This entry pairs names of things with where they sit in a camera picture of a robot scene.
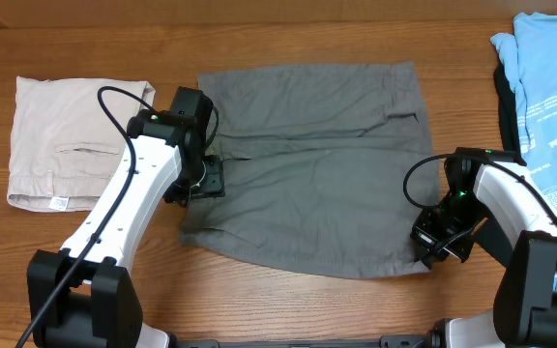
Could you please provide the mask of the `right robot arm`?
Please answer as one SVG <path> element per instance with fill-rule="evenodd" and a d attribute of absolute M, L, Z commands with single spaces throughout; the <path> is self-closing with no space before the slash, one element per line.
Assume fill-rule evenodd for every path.
<path fill-rule="evenodd" d="M 422 346 L 557 347 L 557 211 L 517 153 L 458 148 L 439 159 L 449 189 L 413 224 L 420 262 L 466 261 L 479 245 L 505 273 L 492 309 L 439 321 Z"/>

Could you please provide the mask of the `grey shorts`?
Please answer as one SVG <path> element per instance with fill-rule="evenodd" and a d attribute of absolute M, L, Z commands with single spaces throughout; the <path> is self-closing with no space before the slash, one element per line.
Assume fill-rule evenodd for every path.
<path fill-rule="evenodd" d="M 415 67 L 282 65 L 202 73 L 220 120 L 224 197 L 192 202 L 179 240 L 343 278 L 425 271 L 410 237 L 440 194 Z"/>

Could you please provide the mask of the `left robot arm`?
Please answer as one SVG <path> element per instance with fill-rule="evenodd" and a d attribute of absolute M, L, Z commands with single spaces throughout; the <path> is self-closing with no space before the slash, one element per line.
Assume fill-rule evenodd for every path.
<path fill-rule="evenodd" d="M 160 202 L 224 195 L 220 157 L 207 152 L 218 126 L 211 99 L 181 87 L 168 109 L 144 103 L 117 129 L 125 153 L 96 206 L 59 251 L 39 249 L 28 265 L 31 322 L 17 346 L 177 346 L 174 334 L 145 324 L 132 264 Z"/>

